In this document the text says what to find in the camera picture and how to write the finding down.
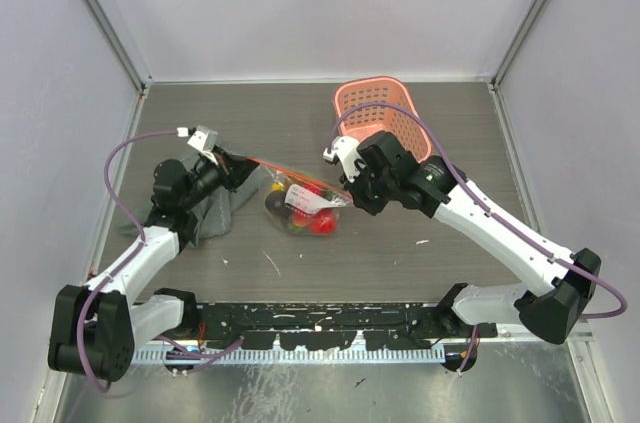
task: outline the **wood grain surface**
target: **wood grain surface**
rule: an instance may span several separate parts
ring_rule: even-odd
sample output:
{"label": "wood grain surface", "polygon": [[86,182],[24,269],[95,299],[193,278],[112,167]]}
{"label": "wood grain surface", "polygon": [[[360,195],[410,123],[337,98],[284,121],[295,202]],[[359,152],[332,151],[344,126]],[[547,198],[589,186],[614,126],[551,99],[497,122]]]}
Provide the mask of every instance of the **wood grain surface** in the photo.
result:
{"label": "wood grain surface", "polygon": [[[507,211],[522,218],[487,87],[481,83],[408,85],[421,118],[456,165]],[[206,125],[234,147],[337,183],[323,162],[335,114],[335,84],[156,85],[139,132]],[[184,154],[185,140],[155,138],[131,153],[121,196],[137,206],[151,195],[160,161]],[[132,239],[116,234],[116,212],[102,266]],[[330,237],[283,233],[255,195],[233,215],[229,234],[185,250],[141,295],[167,286],[201,301],[436,301],[456,282],[497,285],[515,277],[462,234],[418,212],[390,205],[376,217],[343,210]],[[267,258],[268,255],[278,271]]]}

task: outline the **transparent plastic bag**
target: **transparent plastic bag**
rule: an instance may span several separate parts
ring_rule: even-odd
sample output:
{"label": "transparent plastic bag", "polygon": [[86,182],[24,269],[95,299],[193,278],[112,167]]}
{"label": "transparent plastic bag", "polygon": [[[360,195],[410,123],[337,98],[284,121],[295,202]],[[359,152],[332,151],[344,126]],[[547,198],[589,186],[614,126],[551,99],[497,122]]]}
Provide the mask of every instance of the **transparent plastic bag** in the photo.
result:
{"label": "transparent plastic bag", "polygon": [[350,196],[334,186],[289,168],[261,161],[269,174],[260,191],[271,221],[293,235],[328,236]]}

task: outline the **orange basket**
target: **orange basket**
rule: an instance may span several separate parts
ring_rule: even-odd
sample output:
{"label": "orange basket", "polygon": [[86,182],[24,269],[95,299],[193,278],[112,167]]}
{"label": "orange basket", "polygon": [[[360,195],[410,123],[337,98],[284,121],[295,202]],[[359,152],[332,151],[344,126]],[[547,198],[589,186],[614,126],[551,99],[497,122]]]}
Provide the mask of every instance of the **orange basket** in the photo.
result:
{"label": "orange basket", "polygon": [[[388,76],[350,81],[338,88],[333,98],[338,118],[352,108],[374,102],[401,106],[418,116],[407,87]],[[381,130],[396,135],[402,146],[418,161],[426,160],[431,154],[431,141],[424,130],[407,115],[392,108],[363,108],[348,116],[340,125],[342,135],[358,141],[364,141]]]}

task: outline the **white label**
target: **white label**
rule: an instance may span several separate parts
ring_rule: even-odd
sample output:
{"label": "white label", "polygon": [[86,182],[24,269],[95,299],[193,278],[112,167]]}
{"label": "white label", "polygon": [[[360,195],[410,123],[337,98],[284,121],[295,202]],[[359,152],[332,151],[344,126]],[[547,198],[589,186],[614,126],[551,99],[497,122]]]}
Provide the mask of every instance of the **white label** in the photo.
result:
{"label": "white label", "polygon": [[291,185],[284,200],[285,205],[292,206],[307,215],[315,215],[323,208],[336,208],[342,206],[337,203],[325,200],[322,196],[316,195],[300,185]]}

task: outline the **white wall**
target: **white wall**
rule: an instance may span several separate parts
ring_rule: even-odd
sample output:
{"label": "white wall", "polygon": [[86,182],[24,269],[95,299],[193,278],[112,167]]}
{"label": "white wall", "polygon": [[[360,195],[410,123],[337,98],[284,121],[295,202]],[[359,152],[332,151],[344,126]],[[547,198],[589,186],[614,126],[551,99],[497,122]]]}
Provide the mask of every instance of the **white wall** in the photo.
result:
{"label": "white wall", "polygon": [[136,95],[81,0],[0,1],[0,420],[20,423],[44,383],[55,296],[87,267],[102,165]]}
{"label": "white wall", "polygon": [[532,0],[108,1],[176,81],[493,76]]}
{"label": "white wall", "polygon": [[[594,320],[616,421],[638,421],[640,0],[551,0],[503,85],[548,234],[604,259],[629,311]],[[594,309],[616,303],[603,290]]]}

